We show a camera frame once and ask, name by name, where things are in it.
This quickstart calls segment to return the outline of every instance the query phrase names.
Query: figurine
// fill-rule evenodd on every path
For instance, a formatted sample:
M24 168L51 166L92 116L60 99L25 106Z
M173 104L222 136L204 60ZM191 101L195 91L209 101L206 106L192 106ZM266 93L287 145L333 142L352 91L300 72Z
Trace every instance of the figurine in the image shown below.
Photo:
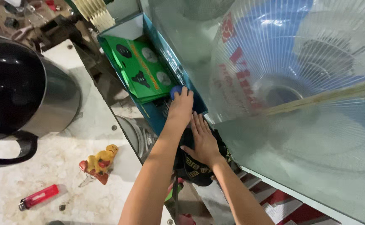
M82 171L96 177L103 185L107 183L109 178L108 171L113 159L118 152L118 147L108 145L105 151L100 151L96 155L88 156L88 160L80 162Z

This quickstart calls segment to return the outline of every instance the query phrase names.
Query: lighter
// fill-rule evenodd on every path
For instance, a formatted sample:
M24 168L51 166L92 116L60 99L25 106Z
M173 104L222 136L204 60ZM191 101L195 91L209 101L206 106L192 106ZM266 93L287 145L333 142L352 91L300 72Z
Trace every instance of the lighter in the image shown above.
M46 199L57 195L58 193L59 189L57 185L52 185L26 198L21 199L20 203L18 204L18 208L20 209L20 211L30 209L34 205L39 204L45 201Z

